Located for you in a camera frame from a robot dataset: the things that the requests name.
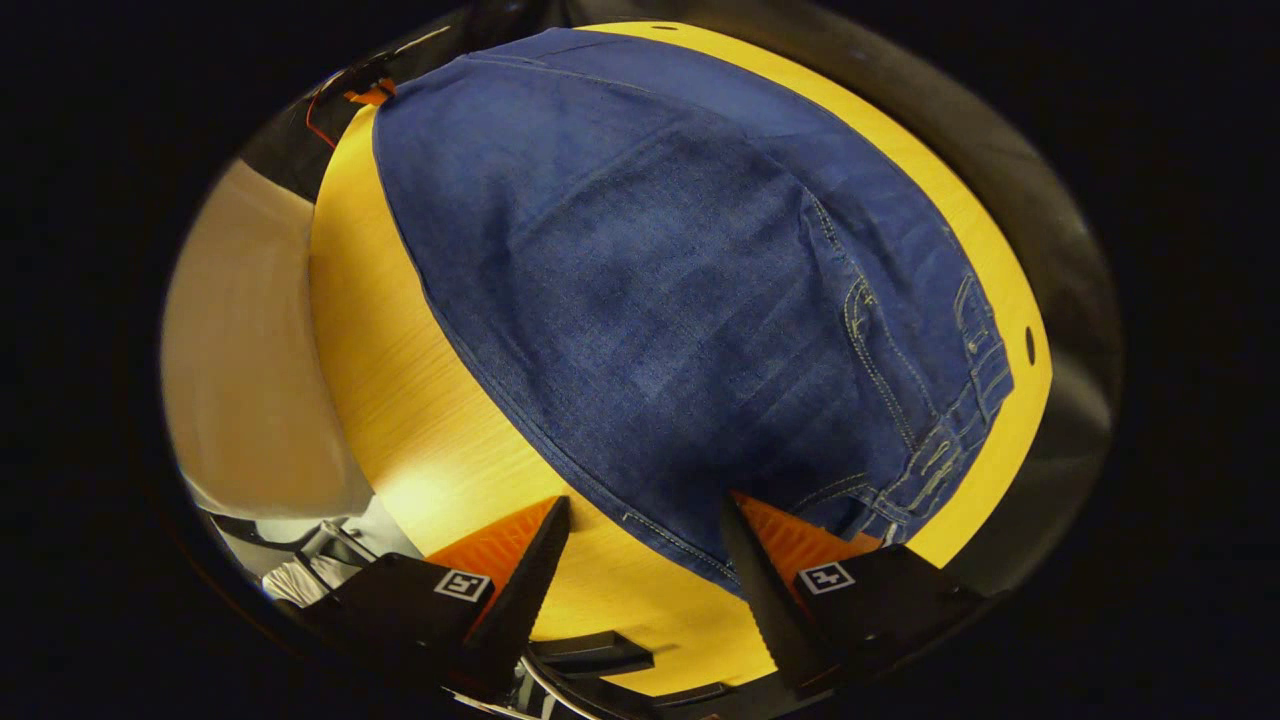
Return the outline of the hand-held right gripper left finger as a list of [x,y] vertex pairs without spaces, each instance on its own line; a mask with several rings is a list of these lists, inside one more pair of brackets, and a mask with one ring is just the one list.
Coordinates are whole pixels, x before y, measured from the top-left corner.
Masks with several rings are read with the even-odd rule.
[[384,553],[300,620],[399,684],[499,700],[568,536],[570,500],[552,496],[426,559]]

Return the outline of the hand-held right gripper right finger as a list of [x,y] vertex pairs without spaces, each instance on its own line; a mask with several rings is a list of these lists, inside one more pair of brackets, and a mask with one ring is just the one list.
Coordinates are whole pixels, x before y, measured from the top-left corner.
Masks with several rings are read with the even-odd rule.
[[904,544],[868,550],[748,495],[719,527],[786,689],[869,685],[975,621],[986,597]]

